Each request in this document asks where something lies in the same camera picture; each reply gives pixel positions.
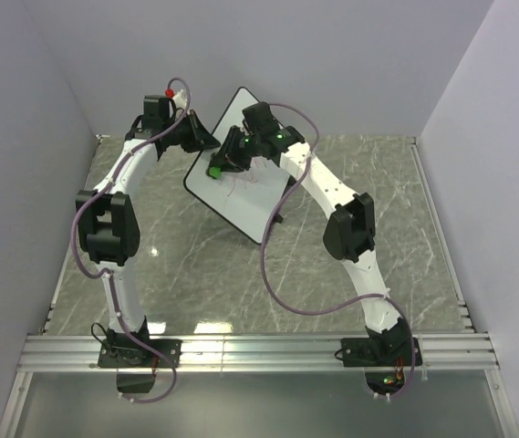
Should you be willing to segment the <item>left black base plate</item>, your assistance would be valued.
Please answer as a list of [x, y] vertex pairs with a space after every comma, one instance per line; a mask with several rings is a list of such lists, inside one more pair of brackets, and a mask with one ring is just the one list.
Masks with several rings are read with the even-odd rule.
[[100, 369], [162, 368], [177, 366], [182, 342], [178, 339], [145, 339], [147, 349], [124, 337], [104, 341], [97, 361]]

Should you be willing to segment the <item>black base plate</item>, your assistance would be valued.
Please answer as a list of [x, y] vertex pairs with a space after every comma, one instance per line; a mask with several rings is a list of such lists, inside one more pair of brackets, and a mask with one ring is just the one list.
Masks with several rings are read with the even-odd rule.
[[182, 342], [178, 339], [145, 339], [147, 349], [124, 337], [104, 341], [97, 361], [100, 369], [162, 368], [177, 366]]
[[345, 368], [392, 367], [398, 364], [409, 367], [414, 355], [415, 365], [423, 364], [419, 340], [412, 338], [406, 328], [396, 326], [378, 333], [367, 329], [365, 338], [348, 337], [340, 340], [337, 359]]

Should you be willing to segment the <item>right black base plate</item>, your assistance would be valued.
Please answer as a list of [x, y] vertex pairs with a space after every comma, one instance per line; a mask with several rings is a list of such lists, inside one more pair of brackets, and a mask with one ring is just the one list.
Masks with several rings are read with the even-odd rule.
[[340, 340], [337, 359], [345, 368], [392, 367], [398, 364], [409, 367], [414, 355], [415, 365], [423, 364], [419, 340], [412, 338], [406, 328], [396, 326], [378, 333], [367, 329], [365, 338], [348, 337]]

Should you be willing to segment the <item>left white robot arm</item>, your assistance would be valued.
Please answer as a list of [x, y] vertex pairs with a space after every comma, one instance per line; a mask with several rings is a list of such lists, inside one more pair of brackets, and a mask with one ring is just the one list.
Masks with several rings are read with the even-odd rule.
[[101, 182], [77, 194], [72, 255], [86, 277], [102, 281], [109, 307], [107, 342], [131, 367], [146, 364], [152, 348], [135, 284], [134, 256], [141, 235], [132, 196], [168, 148], [198, 152], [217, 145], [193, 110], [163, 102], [161, 109], [145, 109], [134, 120]]

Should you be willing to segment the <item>green whiteboard eraser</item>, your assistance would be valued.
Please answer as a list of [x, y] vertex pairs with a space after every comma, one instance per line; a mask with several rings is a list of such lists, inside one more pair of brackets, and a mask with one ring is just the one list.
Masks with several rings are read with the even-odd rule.
[[222, 177], [222, 170], [220, 167], [209, 167], [207, 169], [207, 175], [215, 180], [220, 180]]

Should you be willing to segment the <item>aluminium right side rail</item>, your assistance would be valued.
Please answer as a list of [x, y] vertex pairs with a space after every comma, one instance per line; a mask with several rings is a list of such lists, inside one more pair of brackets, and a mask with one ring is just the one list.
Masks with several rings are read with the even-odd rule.
[[412, 158], [415, 163], [415, 167], [417, 170], [417, 174], [420, 177], [420, 183], [422, 186], [422, 190], [424, 192], [426, 204], [428, 205], [428, 208], [430, 210], [431, 220], [433, 223], [433, 226], [435, 228], [436, 234], [438, 236], [438, 241], [440, 244], [441, 252], [443, 254], [443, 258], [445, 261], [445, 264], [447, 266], [448, 274], [450, 277], [450, 280], [452, 282], [452, 286], [454, 289], [454, 293], [457, 299], [457, 308], [459, 310], [459, 314], [461, 317], [461, 320], [464, 325], [463, 332], [464, 333], [483, 333], [482, 330], [479, 330], [474, 323], [474, 320], [472, 318], [472, 313], [470, 308], [468, 307], [468, 302], [465, 299], [461, 284], [459, 281], [459, 278], [457, 276], [454, 263], [452, 261], [452, 256], [450, 252], [450, 248], [448, 247], [448, 243], [446, 240], [446, 236], [443, 232], [443, 228], [441, 226], [441, 220], [438, 214], [438, 210], [436, 207], [436, 204], [434, 202], [431, 188], [429, 185], [429, 180], [427, 178], [426, 172], [423, 168], [422, 162], [421, 162], [421, 156], [418, 148], [418, 138], [417, 137], [407, 137], [406, 138], [409, 146]]

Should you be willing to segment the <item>aluminium rail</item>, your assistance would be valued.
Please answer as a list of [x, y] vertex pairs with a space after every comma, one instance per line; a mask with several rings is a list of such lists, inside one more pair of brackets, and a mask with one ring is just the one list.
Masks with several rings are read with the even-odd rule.
[[[334, 357], [345, 334], [181, 336], [181, 372], [345, 371]], [[497, 370], [490, 337], [479, 333], [420, 334], [422, 370]], [[100, 344], [90, 336], [29, 336], [19, 372], [101, 372]]]
[[450, 252], [450, 248], [448, 247], [448, 243], [446, 240], [446, 236], [443, 232], [443, 228], [441, 226], [441, 220], [438, 214], [438, 210], [436, 207], [436, 204], [434, 202], [431, 188], [429, 185], [429, 180], [427, 178], [426, 172], [423, 168], [422, 162], [421, 162], [421, 156], [418, 148], [418, 138], [417, 137], [407, 137], [406, 138], [409, 146], [412, 158], [415, 163], [415, 167], [417, 170], [417, 174], [420, 177], [420, 183], [422, 186], [422, 190], [424, 192], [426, 204], [428, 205], [428, 208], [430, 210], [431, 220], [433, 223], [433, 226], [435, 228], [436, 234], [438, 236], [438, 241], [440, 244], [441, 252], [443, 254], [443, 258], [445, 261], [445, 264], [447, 266], [448, 274], [450, 277], [450, 280], [452, 282], [452, 286], [454, 289], [454, 293], [457, 299], [457, 308], [459, 310], [459, 314], [461, 317], [461, 320], [464, 325], [463, 332], [464, 333], [483, 333], [482, 330], [479, 330], [474, 323], [474, 320], [472, 318], [472, 313], [470, 308], [468, 307], [468, 302], [465, 299], [461, 284], [459, 281], [459, 278], [457, 276], [454, 263], [452, 261], [452, 256]]

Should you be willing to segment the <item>aluminium front rail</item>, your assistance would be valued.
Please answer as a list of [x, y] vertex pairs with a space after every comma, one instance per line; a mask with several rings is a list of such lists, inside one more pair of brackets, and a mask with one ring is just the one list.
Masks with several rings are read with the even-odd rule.
[[[345, 334], [181, 336], [181, 372], [345, 371], [334, 357]], [[497, 370], [490, 337], [479, 333], [420, 334], [422, 370]], [[100, 344], [90, 336], [29, 336], [19, 372], [101, 372]]]

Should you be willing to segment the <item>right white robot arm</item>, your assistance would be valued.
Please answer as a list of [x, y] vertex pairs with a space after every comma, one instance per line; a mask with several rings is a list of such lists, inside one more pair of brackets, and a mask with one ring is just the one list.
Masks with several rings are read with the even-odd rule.
[[[308, 143], [299, 132], [287, 127], [262, 136], [232, 126], [208, 168], [218, 178], [229, 171], [247, 171], [253, 158], [274, 161], [296, 182], [269, 214], [260, 246], [260, 269], [265, 288], [282, 308], [302, 316], [323, 316], [360, 302], [366, 330], [372, 341], [369, 352], [374, 361], [388, 365], [398, 358], [402, 346], [414, 349], [410, 324], [404, 312], [389, 296], [375, 252], [375, 206], [368, 193], [346, 186], [316, 154], [317, 143]], [[327, 225], [323, 234], [329, 255], [346, 269], [358, 296], [332, 308], [300, 310], [286, 304], [272, 288], [265, 256], [271, 224], [291, 194], [302, 187], [322, 209]]]

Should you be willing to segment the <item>white whiteboard black frame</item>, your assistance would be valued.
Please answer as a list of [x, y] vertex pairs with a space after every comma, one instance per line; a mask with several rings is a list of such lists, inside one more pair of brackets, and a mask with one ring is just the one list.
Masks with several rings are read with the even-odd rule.
[[[247, 134], [242, 111], [257, 102], [247, 88], [236, 90], [213, 130], [213, 136], [221, 146], [232, 126]], [[219, 148], [198, 154], [183, 179], [183, 186], [225, 222], [260, 245], [268, 218], [285, 194], [290, 175], [272, 161], [255, 157], [249, 171], [222, 172], [221, 179], [215, 180], [207, 175], [207, 169], [212, 167], [211, 158]]]

